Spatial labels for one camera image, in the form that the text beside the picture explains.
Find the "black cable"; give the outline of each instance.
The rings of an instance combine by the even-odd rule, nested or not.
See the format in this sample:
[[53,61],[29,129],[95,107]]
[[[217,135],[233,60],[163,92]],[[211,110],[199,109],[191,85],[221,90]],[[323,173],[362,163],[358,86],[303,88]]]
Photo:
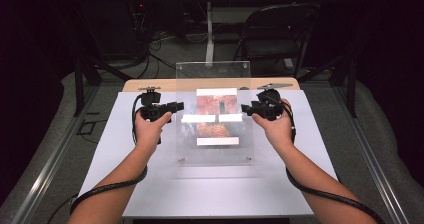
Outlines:
[[364,204],[357,202],[355,200],[352,200],[350,198],[344,197],[344,196],[339,196],[339,195],[336,195],[336,194],[333,194],[333,193],[319,191],[319,190],[316,190],[316,189],[312,189],[312,188],[303,186],[294,179],[294,177],[292,176],[292,174],[290,173],[290,171],[287,168],[286,168],[286,173],[287,173],[287,177],[289,178],[289,181],[297,189],[299,189],[303,192],[315,195],[315,196],[327,198],[327,199],[330,199],[330,200],[333,200],[333,201],[338,201],[338,202],[344,203],[346,205],[352,206],[352,207],[359,209],[359,210],[365,212],[366,214],[368,214],[377,223],[384,224],[383,219],[381,219],[381,217],[376,212],[374,212],[371,208],[365,206]]
[[149,63],[150,63],[150,58],[149,58],[149,54],[147,54],[146,67],[144,67],[144,70],[141,72],[141,74],[136,79],[140,79],[144,75],[144,73],[147,71],[147,68],[149,67]]
[[113,184],[109,184],[109,185],[104,185],[101,187],[96,187],[84,194],[82,194],[80,197],[78,197],[71,205],[71,214],[74,212],[75,208],[84,200],[86,200],[89,197],[92,197],[94,195],[106,192],[106,191],[110,191],[110,190],[114,190],[114,189],[119,189],[119,188],[123,188],[123,187],[128,187],[128,186],[132,186],[132,185],[136,185],[137,183],[141,182],[147,175],[147,166],[146,168],[144,168],[143,172],[141,173],[141,175],[139,177],[137,177],[136,179],[133,180],[129,180],[129,181],[123,181],[123,182],[118,182],[118,183],[113,183]]
[[153,77],[153,79],[158,78],[158,75],[159,75],[159,66],[160,66],[160,64],[159,64],[159,60],[157,60],[157,59],[156,59],[156,63],[158,64],[158,68],[157,68],[157,70],[156,70],[156,75],[155,75],[155,77]]
[[62,202],[62,204],[59,205],[58,208],[56,208],[56,210],[54,210],[54,212],[50,215],[49,220],[47,221],[47,224],[50,224],[53,221],[53,218],[56,216],[56,214],[59,212],[59,210],[66,205],[67,203],[71,203],[72,198],[75,198],[78,196],[78,193],[75,193],[74,195],[72,195],[71,197],[67,198],[66,201]]
[[133,103],[132,112],[131,112],[131,115],[132,115],[132,137],[133,137],[134,144],[137,143],[137,136],[136,136],[136,133],[135,133],[135,113],[136,113],[135,107],[137,105],[138,100],[141,99],[142,95],[143,94],[140,94],[135,98],[134,103]]
[[80,135],[80,137],[82,137],[82,139],[84,139],[84,140],[86,140],[88,142],[91,142],[91,143],[94,143],[94,144],[99,144],[98,142],[95,142],[95,141],[92,141],[92,140],[89,140],[89,139],[85,138],[84,135]]
[[[268,96],[265,96],[267,99],[272,100],[273,102],[275,102],[276,100],[274,100],[273,98],[270,98]],[[292,126],[292,136],[291,139],[293,141],[294,144],[294,138],[296,135],[296,129],[295,129],[295,125],[294,125],[294,118],[293,118],[293,112],[290,108],[290,106],[284,102],[276,102],[277,105],[280,105],[284,111],[287,112],[288,116],[290,117],[290,122],[291,122],[291,126]],[[371,208],[367,207],[366,205],[357,202],[355,200],[352,200],[350,198],[344,197],[344,196],[339,196],[333,193],[329,193],[329,192],[324,192],[324,191],[320,191],[320,190],[316,190],[310,187],[306,187],[303,186],[302,184],[298,183],[296,181],[296,179],[294,179],[294,177],[292,176],[292,174],[290,173],[290,171],[286,168],[286,173],[287,173],[287,177],[289,179],[289,181],[293,184],[293,186],[295,186],[297,189],[299,189],[302,192],[306,192],[315,196],[319,196],[319,197],[323,197],[323,198],[327,198],[333,201],[337,201],[337,202],[341,202],[344,203],[346,205],[352,206],[366,214],[368,214],[370,217],[372,217],[377,223],[379,224],[384,224],[383,219],[376,213],[374,212]]]

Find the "office chair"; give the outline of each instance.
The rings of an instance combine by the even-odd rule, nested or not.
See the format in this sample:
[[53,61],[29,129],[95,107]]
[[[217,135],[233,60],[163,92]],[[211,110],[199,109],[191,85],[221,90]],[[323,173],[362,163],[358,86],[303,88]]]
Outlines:
[[296,77],[318,12],[314,4],[273,5],[253,12],[246,20],[233,60],[240,49],[241,59],[247,61],[296,58]]

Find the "gray carpet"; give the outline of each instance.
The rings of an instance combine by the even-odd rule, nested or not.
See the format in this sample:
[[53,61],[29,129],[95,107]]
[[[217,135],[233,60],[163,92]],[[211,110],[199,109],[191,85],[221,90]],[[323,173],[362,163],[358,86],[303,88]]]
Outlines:
[[[170,63],[204,60],[206,51],[204,42],[193,43],[170,38],[162,41],[161,44],[160,50],[154,52],[154,54]],[[232,43],[217,43],[215,60],[231,60],[235,48],[236,46]],[[273,70],[274,67],[272,66],[263,68],[258,66],[258,64],[252,65],[257,65],[254,67],[257,68],[254,74],[259,75],[263,71],[277,72],[277,70]],[[142,73],[144,66],[145,63],[123,70],[123,72],[132,77],[137,77]],[[284,70],[281,67],[275,68],[280,68],[278,73],[281,73],[281,75],[284,75],[283,72],[290,74],[290,70]],[[60,203],[77,193],[84,181],[91,157],[96,148],[96,142],[101,137],[105,120],[109,116],[117,93],[123,87],[123,82],[110,73],[101,72],[101,74],[104,82],[98,87],[93,103],[89,105],[83,114],[84,123],[95,123],[91,124],[94,125],[93,131],[90,135],[72,134],[67,153],[44,197],[36,208],[31,223],[46,223],[49,216]],[[151,59],[150,66],[142,78],[155,77],[174,78],[175,71]],[[326,74],[323,74],[317,80],[325,80],[327,77]],[[61,137],[63,137],[69,123],[73,119],[72,114],[75,110],[73,76],[65,78],[63,83],[65,85],[65,96],[58,114],[27,171],[1,207],[1,223],[11,223],[37,176],[46,164],[50,153],[53,152],[56,145],[60,144]],[[365,204],[379,213],[386,223],[393,223],[373,177],[364,162],[358,147],[358,138],[352,130],[349,119],[343,112],[343,107],[337,100],[334,90],[326,82],[321,81],[301,85],[301,88],[305,91],[310,101],[318,127],[340,181],[356,193]],[[421,210],[424,210],[423,189],[409,177],[403,163],[397,157],[396,140],[390,125],[366,87],[358,85],[357,97],[358,122],[375,151],[380,165],[387,174],[394,192],[399,197],[399,202],[410,223],[419,223],[420,220],[424,219],[421,213]],[[81,131],[90,132],[91,127],[87,124]],[[66,205],[57,213],[52,223],[65,223],[69,217],[68,212],[69,206]],[[291,222],[318,223],[313,217],[292,218]]]

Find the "black metal frame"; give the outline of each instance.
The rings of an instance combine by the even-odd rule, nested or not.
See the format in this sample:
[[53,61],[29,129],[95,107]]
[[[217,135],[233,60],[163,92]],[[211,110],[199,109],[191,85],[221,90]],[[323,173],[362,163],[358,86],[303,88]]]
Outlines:
[[[86,2],[86,1],[135,1],[135,0],[56,0],[61,2]],[[162,0],[143,0],[143,1],[162,1]],[[185,2],[191,2],[191,1],[222,1],[222,0],[175,0],[175,1],[185,1]],[[338,3],[372,3],[372,8],[368,11],[368,15],[362,20],[362,23],[360,23],[358,30],[356,30],[356,38],[352,40],[351,42],[351,48],[348,49],[348,51],[345,53],[345,55],[341,57],[335,58],[333,61],[329,62],[328,64],[317,68],[314,72],[309,73],[305,76],[302,76],[298,78],[299,82],[308,81],[313,76],[319,74],[326,68],[330,66],[338,65],[340,68],[337,68],[336,71],[333,73],[332,77],[330,78],[330,83],[335,86],[340,86],[343,84],[343,80],[348,75],[348,94],[347,94],[347,107],[349,111],[351,112],[353,117],[356,117],[355,114],[355,107],[354,107],[354,100],[355,100],[355,82],[356,82],[356,65],[357,65],[357,57],[360,54],[362,47],[365,45],[365,41],[367,40],[367,37],[370,32],[372,32],[378,24],[378,21],[380,20],[379,17],[382,16],[382,12],[384,10],[384,7],[387,6],[387,0],[284,0],[287,2],[338,2]],[[101,82],[98,81],[97,77],[92,68],[86,66],[86,62],[84,61],[81,63],[81,58],[77,58],[76,62],[76,79],[77,80],[77,102],[78,107],[76,111],[76,115],[78,115],[79,111],[84,106],[84,100],[82,96],[82,78],[80,77],[82,73],[90,77],[89,79],[92,79],[90,83],[99,84]],[[107,64],[101,62],[101,61],[95,61],[96,65],[99,65],[106,69],[107,71],[111,72],[112,74],[120,77],[124,81],[130,79],[129,76],[117,71],[116,69],[108,66]],[[81,65],[86,66],[86,70],[81,72]]]

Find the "white tabletop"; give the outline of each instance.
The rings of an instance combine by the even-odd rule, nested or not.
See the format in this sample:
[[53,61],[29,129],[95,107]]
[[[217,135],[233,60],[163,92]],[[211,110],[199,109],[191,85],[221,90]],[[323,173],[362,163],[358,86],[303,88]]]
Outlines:
[[[252,91],[251,99],[256,100]],[[297,127],[296,146],[336,178],[314,116],[303,91],[282,90],[290,100]],[[134,148],[131,110],[137,92],[121,92],[97,146],[80,195],[112,171]],[[162,92],[161,103],[178,100]],[[180,167],[176,161],[176,115],[166,124],[160,144],[148,163],[123,214],[131,218],[254,218],[312,215],[301,192],[288,181],[285,165],[253,123],[251,165]]]

